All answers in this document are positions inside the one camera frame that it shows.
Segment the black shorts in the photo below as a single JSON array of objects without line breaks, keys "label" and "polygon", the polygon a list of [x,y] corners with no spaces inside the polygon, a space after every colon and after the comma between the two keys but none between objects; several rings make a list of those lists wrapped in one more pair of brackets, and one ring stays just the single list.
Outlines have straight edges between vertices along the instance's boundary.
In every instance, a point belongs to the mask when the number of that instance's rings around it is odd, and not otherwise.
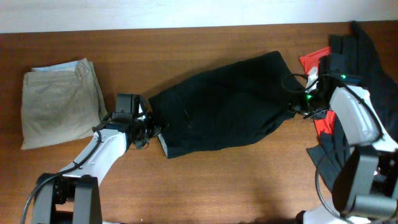
[{"label": "black shorts", "polygon": [[280,52],[198,73],[149,98],[163,124],[169,159],[197,151],[254,144],[295,113],[290,90],[303,86],[290,77]]}]

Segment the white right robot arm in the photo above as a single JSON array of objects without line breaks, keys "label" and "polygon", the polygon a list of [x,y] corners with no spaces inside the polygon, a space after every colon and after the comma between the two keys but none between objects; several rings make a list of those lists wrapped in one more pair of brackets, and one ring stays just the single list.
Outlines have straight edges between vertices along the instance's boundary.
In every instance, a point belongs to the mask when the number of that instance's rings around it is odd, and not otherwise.
[{"label": "white right robot arm", "polygon": [[294,108],[306,118],[336,115],[331,149],[315,158],[315,182],[331,198],[302,215],[302,223],[397,222],[397,85],[370,60],[322,56],[298,92]]}]

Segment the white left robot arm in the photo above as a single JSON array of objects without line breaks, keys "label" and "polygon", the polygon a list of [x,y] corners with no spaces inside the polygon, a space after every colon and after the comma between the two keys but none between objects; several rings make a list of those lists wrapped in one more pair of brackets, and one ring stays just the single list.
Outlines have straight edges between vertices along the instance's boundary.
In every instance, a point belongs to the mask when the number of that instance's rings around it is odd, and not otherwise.
[{"label": "white left robot arm", "polygon": [[130,148],[143,149],[161,131],[141,95],[117,95],[116,109],[93,127],[93,138],[59,172],[43,173],[21,216],[30,208],[32,223],[104,223],[99,186],[113,164]]}]

